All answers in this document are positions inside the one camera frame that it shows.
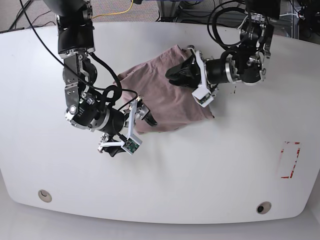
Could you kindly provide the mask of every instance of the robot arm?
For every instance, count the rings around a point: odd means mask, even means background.
[[[58,26],[58,53],[64,62],[65,119],[74,127],[101,131],[99,152],[108,152],[112,157],[120,152],[132,155],[142,141],[133,134],[136,119],[157,125],[150,110],[138,96],[124,112],[114,108],[123,91],[113,70],[95,54],[93,37],[92,6],[90,0],[44,0],[55,12]],[[97,69],[91,63],[93,58],[104,66],[114,78],[116,85],[107,88],[94,87]],[[120,132],[128,128],[126,136]]]
[[[227,47],[221,41],[215,23],[225,12],[244,12],[244,9],[224,8],[212,19],[215,37],[212,39],[225,50],[220,59],[203,59],[202,53],[195,51],[192,46],[189,47],[192,56],[166,73],[171,84],[195,89],[192,95],[202,107],[206,107],[214,100],[219,91],[219,84],[242,82],[251,86],[266,78],[274,33],[274,26],[269,23],[269,19],[279,19],[280,1],[250,0],[246,7],[248,17],[240,28],[239,45]]]

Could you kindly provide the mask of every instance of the wire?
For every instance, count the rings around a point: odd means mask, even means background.
[[[158,11],[158,13],[159,13],[159,17],[155,20],[155,22],[158,22],[160,19],[160,11]]]
[[[292,3],[292,1],[291,0],[288,0],[289,1],[289,3],[291,4],[291,6],[293,7],[293,9],[296,11],[296,13],[298,14],[299,12],[295,9],[295,6],[294,6],[294,4]]]
[[[183,3],[189,7],[192,7],[192,6],[195,6],[195,5],[198,5],[201,3],[201,1],[196,1],[195,3],[190,3],[188,1],[183,1]]]
[[[189,24],[189,23],[196,23],[196,24],[203,24],[203,25],[207,25],[205,22],[201,22],[201,21],[197,21],[197,20],[193,20],[193,19],[184,19],[182,20],[180,23],[181,24]],[[237,26],[228,26],[222,23],[217,23],[218,26],[222,26],[222,27],[226,27],[226,28],[236,28]]]
[[[43,15],[45,15],[45,14],[48,14],[48,13],[50,13],[50,12],[51,12],[51,10],[50,10],[50,11],[47,11],[47,12],[45,12],[45,13],[40,14],[39,16],[37,16],[37,17],[35,18],[35,20],[33,20],[33,22],[32,22],[31,24],[33,25],[38,18],[40,18],[41,16],[43,16]]]
[[[14,20],[14,29],[16,29],[17,28],[17,22],[18,22],[18,15],[21,13],[21,9],[18,11],[18,13],[16,14],[16,16],[15,16],[15,20]]]
[[[238,2],[238,3],[241,3],[241,4],[244,4],[242,1],[239,1],[239,0],[231,0],[231,1],[226,1],[224,3],[222,3],[222,5],[225,5],[225,4],[228,4],[228,3],[234,3],[234,2]],[[251,11],[249,8],[247,8],[247,13],[248,13],[248,21],[249,21],[249,25],[248,25],[248,31],[246,33],[246,35],[237,43],[234,43],[234,44],[225,44],[222,42],[220,36],[219,36],[219,33],[218,33],[218,30],[217,30],[217,26],[216,26],[216,23],[217,23],[217,20],[218,20],[218,17],[226,12],[231,12],[231,11],[236,11],[236,12],[240,12],[240,13],[245,13],[245,10],[242,9],[242,8],[239,8],[239,7],[228,7],[228,8],[225,8],[225,9],[222,9],[220,10],[219,12],[217,12],[214,17],[212,18],[212,23],[211,23],[211,26],[212,26],[212,31],[213,31],[213,34],[216,38],[214,38],[214,36],[211,34],[211,31],[210,31],[210,19],[212,17],[212,15],[214,14],[214,12],[217,10],[217,8],[219,8],[219,6],[217,6],[210,14],[209,18],[208,18],[208,22],[207,22],[207,31],[210,35],[210,37],[212,38],[212,40],[214,40],[217,44],[219,44],[223,49],[228,49],[228,47],[235,47],[241,43],[243,43],[244,41],[246,41],[248,38],[249,38],[249,35],[250,35],[250,32],[251,32],[251,29],[252,29],[252,19],[251,19]]]
[[[243,24],[245,24],[247,18],[248,18],[248,15],[245,16],[245,18],[243,19],[242,23],[240,24],[240,26],[237,27],[237,29],[241,29],[242,28],[242,26],[243,26]]]
[[[74,75],[77,79],[79,79],[82,83],[84,83],[85,85],[87,85],[89,88],[92,88],[92,89],[95,89],[95,90],[100,90],[100,91],[104,91],[106,90],[107,88],[100,88],[100,87],[95,87],[91,84],[89,84],[88,82],[86,82],[84,79],[82,79],[81,77],[79,77],[69,66],[67,66],[66,64],[64,64],[63,62],[61,62],[53,53],[52,51],[50,51],[50,49],[45,45],[45,43],[42,41],[42,39],[39,37],[37,31],[35,30],[34,26],[32,25],[28,15],[27,15],[27,12],[24,8],[24,5],[22,3],[22,0],[19,0],[20,2],[20,5],[22,7],[22,10],[24,12],[24,15],[25,15],[25,18],[26,20],[28,21],[28,23],[30,24],[30,27],[32,28],[34,34],[36,35],[36,37],[39,39],[39,41],[41,42],[41,44],[44,46],[44,48],[51,54],[51,56],[58,62],[60,63],[63,67],[65,67],[66,69],[68,69],[72,75]]]
[[[127,13],[127,12],[129,12],[129,11],[131,10],[133,4],[134,4],[134,0],[131,0],[131,5],[130,5],[130,7],[129,7],[127,10],[125,10],[125,11],[100,14],[100,15],[94,16],[92,19],[95,19],[95,18],[98,18],[98,17],[103,17],[103,16],[110,16],[110,15],[117,15],[117,14],[125,14],[125,13]]]
[[[222,4],[222,0],[219,0],[219,4]],[[237,8],[240,7],[241,3],[238,3],[238,5],[236,6]],[[224,9],[224,6],[221,6],[222,9]]]
[[[53,23],[53,24],[56,26],[56,23],[55,23],[54,21],[48,21],[47,23],[39,26],[39,28],[44,27],[44,26],[46,26],[46,25],[49,24],[49,23]]]
[[[285,14],[281,14],[280,17],[284,17],[284,16],[296,16],[297,18],[299,18],[299,14],[298,13],[285,13]]]
[[[120,111],[121,109],[123,109],[125,106],[127,106],[128,104],[130,104],[132,101],[134,101],[134,100],[138,97],[138,93],[137,93],[136,91],[129,90],[129,89],[122,89],[122,91],[134,93],[134,94],[135,94],[135,97],[132,98],[131,100],[129,100],[128,102],[126,102],[124,105],[122,105],[122,106],[118,109],[118,111]]]
[[[184,14],[187,14],[187,15],[189,15],[189,16],[196,17],[196,18],[205,18],[205,17],[209,17],[209,16],[210,16],[210,13],[209,13],[208,15],[204,15],[204,16],[192,15],[192,14],[184,11],[183,8],[180,8],[180,11],[183,12]]]
[[[105,69],[107,69],[107,70],[110,72],[110,74],[111,74],[111,76],[113,77],[113,79],[114,79],[117,87],[120,88],[120,89],[122,89],[121,82],[120,82],[117,74],[112,70],[112,68],[109,67],[109,65],[106,64],[104,61],[102,61],[100,58],[98,58],[93,52],[90,53],[90,56],[91,56],[97,63],[101,64]]]
[[[33,1],[31,1],[31,0],[27,1],[27,2],[23,5],[24,9],[27,10],[27,8],[28,8],[32,3],[33,3]],[[14,27],[14,29],[17,28],[17,22],[18,22],[18,20],[20,19],[21,16],[22,16],[22,8],[21,8],[21,9],[18,11],[18,13],[16,14],[15,19],[14,19],[13,23],[11,24],[11,26],[9,27],[8,30],[11,30],[13,27]]]

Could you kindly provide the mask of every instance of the screw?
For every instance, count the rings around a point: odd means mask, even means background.
[[[71,114],[75,114],[76,111],[77,111],[77,107],[76,107],[75,105],[71,105],[71,106],[70,106],[70,113],[71,113]]]
[[[86,98],[88,97],[88,94],[87,94],[86,92],[83,92],[83,93],[81,94],[81,97],[82,97],[83,99],[86,99]]]

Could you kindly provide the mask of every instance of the black cable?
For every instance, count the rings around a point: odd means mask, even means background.
[[[27,2],[23,5],[24,9],[27,10],[28,7],[32,4],[32,2],[33,2],[33,1],[31,1],[31,0],[27,1]],[[21,9],[18,11],[18,13],[16,14],[15,20],[13,21],[13,23],[11,24],[11,26],[9,27],[8,30],[11,30],[14,26],[15,26],[14,29],[16,29],[16,27],[17,27],[17,22],[18,22],[18,20],[21,18],[22,14],[23,14],[23,9],[21,8]]]
[[[192,7],[192,6],[195,6],[195,5],[198,5],[201,3],[201,1],[196,1],[195,3],[190,3],[188,1],[183,1],[184,4],[186,4],[187,6],[189,7]]]
[[[129,90],[129,89],[122,89],[124,92],[130,92],[130,93],[134,93],[135,97],[132,98],[131,100],[129,100],[128,102],[126,102],[124,105],[122,105],[118,111],[120,111],[121,109],[123,109],[125,106],[127,106],[128,104],[130,104],[132,101],[134,101],[137,97],[138,97],[138,93],[136,91],[133,90]]]
[[[291,4],[291,6],[293,7],[293,9],[295,10],[295,12],[298,14],[299,12],[295,9],[295,6],[294,6],[294,4],[292,3],[292,1],[291,0],[288,0],[289,1],[289,3]]]
[[[222,0],[219,0],[219,4],[222,4]],[[240,7],[241,3],[238,3],[238,5],[236,6],[237,8]],[[225,7],[222,5],[221,6],[222,9],[224,9]]]
[[[35,20],[33,20],[33,22],[32,22],[31,24],[33,25],[38,18],[40,18],[41,16],[43,16],[43,15],[45,15],[45,14],[48,14],[48,13],[50,13],[50,12],[51,12],[51,10],[50,10],[50,11],[47,11],[47,12],[45,12],[45,13],[42,13],[41,15],[37,16],[37,17],[35,18]]]
[[[266,20],[266,23],[269,24],[269,19],[266,15],[263,15],[264,16],[264,19]]]
[[[230,0],[230,1],[226,1],[224,3],[222,3],[222,5],[225,5],[225,4],[228,4],[228,3],[234,3],[234,2],[238,2],[238,3],[241,3],[241,4],[244,4],[243,1],[239,1],[239,0]],[[249,21],[249,26],[248,26],[248,31],[246,33],[246,35],[237,43],[234,43],[234,44],[224,44],[219,36],[219,33],[218,33],[218,30],[217,30],[217,19],[220,15],[222,15],[223,13],[226,13],[226,12],[231,12],[231,11],[236,11],[236,12],[241,12],[241,13],[245,13],[245,10],[242,9],[242,8],[239,8],[239,7],[228,7],[228,8],[225,8],[225,9],[222,9],[220,10],[219,12],[217,12],[214,17],[212,18],[212,31],[214,33],[214,37],[212,34],[211,34],[211,31],[210,31],[210,19],[212,17],[212,15],[214,14],[214,12],[221,6],[218,5],[210,14],[209,18],[208,18],[208,21],[207,21],[207,31],[209,33],[209,36],[212,38],[212,40],[214,40],[217,44],[219,44],[223,49],[228,49],[228,47],[235,47],[241,43],[243,43],[244,41],[246,41],[249,37],[249,34],[251,32],[251,29],[252,29],[252,18],[251,18],[251,11],[250,9],[247,7],[247,12],[248,12],[248,21]]]
[[[204,16],[192,15],[192,14],[190,14],[190,13],[188,13],[188,12],[184,11],[182,8],[180,8],[180,11],[181,11],[181,12],[183,12],[184,14],[187,14],[187,15],[189,15],[189,16],[191,16],[191,17],[196,17],[196,18],[206,18],[206,17],[209,17],[209,16],[210,16],[210,14],[208,14],[208,15],[204,15]]]
[[[16,16],[15,16],[15,19],[16,20],[14,20],[14,29],[16,29],[17,28],[17,22],[18,22],[18,15],[21,13],[21,9],[18,11],[18,13],[16,14]]]
[[[21,5],[21,7],[22,7],[22,10],[23,10],[23,12],[24,12],[25,18],[26,18],[26,20],[28,21],[30,27],[32,28],[34,34],[35,34],[36,37],[39,39],[39,41],[40,41],[41,44],[44,46],[44,48],[51,54],[51,56],[52,56],[58,63],[60,63],[63,67],[65,67],[66,69],[68,69],[68,70],[72,73],[72,75],[73,75],[74,77],[76,77],[77,79],[79,79],[80,82],[84,83],[84,84],[87,85],[89,88],[92,88],[92,89],[95,89],[95,90],[100,90],[100,91],[106,90],[107,88],[95,87],[95,86],[91,85],[90,83],[86,82],[86,80],[84,80],[84,79],[82,79],[80,76],[78,76],[69,66],[67,66],[66,64],[64,64],[63,62],[61,62],[61,61],[50,51],[50,49],[45,45],[45,43],[44,43],[44,42],[42,41],[42,39],[39,37],[39,35],[38,35],[37,31],[35,30],[34,26],[32,25],[32,23],[31,23],[28,15],[27,15],[27,12],[26,12],[26,10],[25,10],[25,8],[24,8],[24,5],[23,5],[23,3],[22,3],[22,0],[19,0],[19,2],[20,2],[20,5]]]
[[[48,21],[47,23],[39,26],[39,28],[44,27],[44,26],[46,26],[46,25],[49,24],[49,23],[53,23],[53,24],[56,26],[56,23],[55,23],[54,21]]]
[[[160,19],[160,11],[158,11],[158,13],[159,13],[159,17],[155,20],[155,22],[158,22]]]
[[[197,20],[193,20],[193,19],[184,19],[180,23],[188,24],[190,22],[191,23],[194,22],[194,23],[202,24],[202,25],[207,25],[205,22],[201,22],[201,21],[197,21]],[[232,29],[239,27],[239,25],[237,25],[237,26],[228,26],[228,25],[225,25],[225,24],[222,24],[222,23],[217,23],[217,25],[218,26],[222,26],[222,27],[226,27],[226,28],[232,28]]]
[[[113,79],[114,79],[117,87],[120,88],[120,89],[122,89],[121,82],[120,82],[117,74],[112,70],[112,68],[109,67],[109,65],[106,64],[104,61],[102,61],[100,58],[98,58],[93,52],[90,53],[90,56],[91,56],[97,63],[101,64],[104,68],[106,68],[106,69],[110,72],[110,74],[111,74],[111,76],[113,77]]]

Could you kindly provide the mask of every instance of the white table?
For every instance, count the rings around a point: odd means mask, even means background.
[[[37,31],[57,53],[57,29]],[[226,42],[239,39],[238,30],[220,31]],[[201,25],[98,23],[94,37],[96,55],[116,73],[175,44],[195,45],[205,57],[222,53]],[[32,30],[1,34],[0,43],[0,168],[15,202],[96,218],[174,224],[291,218],[304,209],[320,169],[318,45],[274,36],[265,82],[221,85],[211,106],[214,120],[142,135],[133,156],[111,158],[97,151],[99,132],[65,121],[62,67]],[[93,63],[97,86],[111,84],[107,71]],[[291,173],[298,147],[293,177],[281,178]],[[41,201],[39,190],[48,191],[52,202]],[[264,215],[256,211],[262,202],[272,204]]]

